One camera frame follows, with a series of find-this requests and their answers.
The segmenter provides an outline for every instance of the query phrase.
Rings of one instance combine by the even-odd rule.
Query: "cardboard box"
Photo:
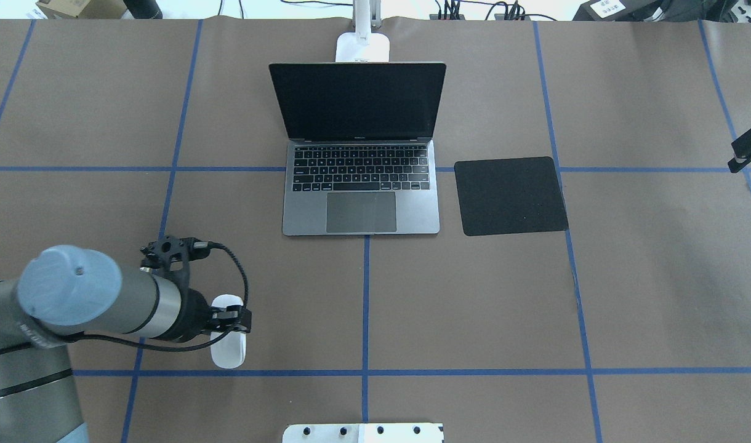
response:
[[[127,11],[123,0],[39,0],[36,6],[48,18],[114,18]]]

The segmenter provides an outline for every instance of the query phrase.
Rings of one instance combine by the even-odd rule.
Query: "white metal plate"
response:
[[[387,441],[389,443],[444,443],[444,425],[442,423],[305,424],[288,426],[283,433],[283,443],[385,443]]]

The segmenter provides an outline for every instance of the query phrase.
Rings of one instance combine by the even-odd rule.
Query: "trackpad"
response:
[[[328,233],[393,233],[395,193],[328,193]]]

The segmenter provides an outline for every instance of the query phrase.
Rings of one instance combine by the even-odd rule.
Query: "black cylinder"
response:
[[[124,0],[124,5],[127,5],[134,18],[162,18],[162,10],[156,0]]]

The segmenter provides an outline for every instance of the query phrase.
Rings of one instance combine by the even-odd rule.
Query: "laptop keyboard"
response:
[[[296,146],[294,191],[430,189],[425,145]]]

